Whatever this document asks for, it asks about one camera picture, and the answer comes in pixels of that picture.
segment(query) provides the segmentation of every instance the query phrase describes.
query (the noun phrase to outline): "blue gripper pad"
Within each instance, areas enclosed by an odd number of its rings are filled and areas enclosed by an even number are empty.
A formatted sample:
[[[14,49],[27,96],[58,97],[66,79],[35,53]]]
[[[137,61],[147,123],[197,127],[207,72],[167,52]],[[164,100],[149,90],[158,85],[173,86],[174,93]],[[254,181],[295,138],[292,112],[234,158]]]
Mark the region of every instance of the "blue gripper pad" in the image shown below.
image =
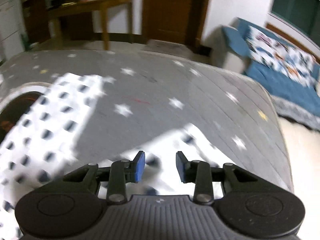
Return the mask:
[[[137,163],[137,166],[136,166],[136,171],[134,173],[134,179],[135,179],[135,182],[139,182],[142,178],[142,174],[143,174],[143,170],[144,170],[144,166],[146,164],[146,155],[143,151],[139,151],[137,156],[134,158],[134,162]]]

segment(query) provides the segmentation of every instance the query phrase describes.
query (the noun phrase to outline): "wooden door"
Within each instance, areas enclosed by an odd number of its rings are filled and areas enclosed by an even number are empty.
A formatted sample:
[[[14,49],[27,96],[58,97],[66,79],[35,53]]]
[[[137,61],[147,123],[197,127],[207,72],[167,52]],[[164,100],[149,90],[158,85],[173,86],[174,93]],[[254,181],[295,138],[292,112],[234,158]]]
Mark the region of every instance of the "wooden door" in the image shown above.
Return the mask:
[[[192,0],[150,0],[149,39],[185,44]]]

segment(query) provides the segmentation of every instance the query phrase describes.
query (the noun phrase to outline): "white star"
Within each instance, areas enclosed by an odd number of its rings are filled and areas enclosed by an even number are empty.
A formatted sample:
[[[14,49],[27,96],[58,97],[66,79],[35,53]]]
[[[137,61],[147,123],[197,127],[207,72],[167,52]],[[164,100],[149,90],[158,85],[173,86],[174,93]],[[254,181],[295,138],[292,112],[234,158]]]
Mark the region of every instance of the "white star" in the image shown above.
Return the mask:
[[[230,94],[229,92],[226,93],[227,97],[230,98],[232,101],[234,101],[235,103],[238,102],[238,100],[234,97],[234,95]]]
[[[220,129],[220,128],[221,128],[221,125],[220,125],[220,124],[218,124],[216,121],[214,121],[214,124],[216,125],[216,127],[217,127],[218,129]]]
[[[178,60],[173,60],[173,62],[174,62],[175,64],[177,64],[178,66],[184,67],[184,65],[183,65],[180,61],[178,61]]]
[[[245,144],[243,142],[243,140],[241,140],[238,136],[235,136],[234,138],[232,138],[233,141],[236,143],[237,147],[240,150],[246,150],[247,148],[245,147]]]
[[[191,73],[193,73],[194,75],[196,75],[197,77],[201,77],[200,73],[199,73],[198,71],[196,71],[195,69],[190,68],[189,71],[190,71]]]
[[[115,112],[117,114],[122,114],[125,117],[128,117],[130,114],[133,114],[130,110],[130,106],[127,106],[126,104],[115,105],[115,107]]]
[[[157,203],[161,203],[163,201],[165,201],[163,198],[159,198],[159,199],[156,200]]]
[[[177,100],[177,98],[169,98],[169,100],[170,100],[169,104],[174,108],[180,108],[181,110],[183,109],[184,104],[181,103],[179,100]]]
[[[131,75],[131,76],[135,74],[135,72],[130,68],[122,68],[121,73],[126,75]]]
[[[116,81],[116,79],[113,77],[107,76],[107,77],[103,78],[103,81],[113,84],[113,82]]]

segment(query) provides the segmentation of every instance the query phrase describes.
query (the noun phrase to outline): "mattress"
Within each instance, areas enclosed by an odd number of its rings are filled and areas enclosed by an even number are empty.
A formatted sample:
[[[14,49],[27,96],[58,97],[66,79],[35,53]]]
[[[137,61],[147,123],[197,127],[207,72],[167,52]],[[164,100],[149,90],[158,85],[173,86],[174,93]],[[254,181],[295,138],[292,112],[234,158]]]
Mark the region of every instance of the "mattress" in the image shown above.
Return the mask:
[[[0,72],[1,99],[25,83],[53,83],[65,73],[104,78],[105,95],[79,137],[72,169],[192,124],[235,164],[293,191],[270,96],[248,77],[171,56],[94,50],[25,52]]]

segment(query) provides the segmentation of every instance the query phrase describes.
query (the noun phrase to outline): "screw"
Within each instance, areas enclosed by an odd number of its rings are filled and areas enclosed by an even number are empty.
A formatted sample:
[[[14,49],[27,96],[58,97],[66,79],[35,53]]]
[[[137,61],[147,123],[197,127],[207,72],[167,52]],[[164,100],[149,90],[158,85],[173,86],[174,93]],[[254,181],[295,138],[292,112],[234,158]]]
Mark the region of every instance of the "screw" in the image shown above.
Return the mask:
[[[212,200],[212,197],[208,194],[199,194],[197,195],[196,199],[199,202],[209,202],[210,200]]]
[[[121,202],[124,201],[124,196],[121,194],[112,194],[109,196],[109,200],[112,202]]]

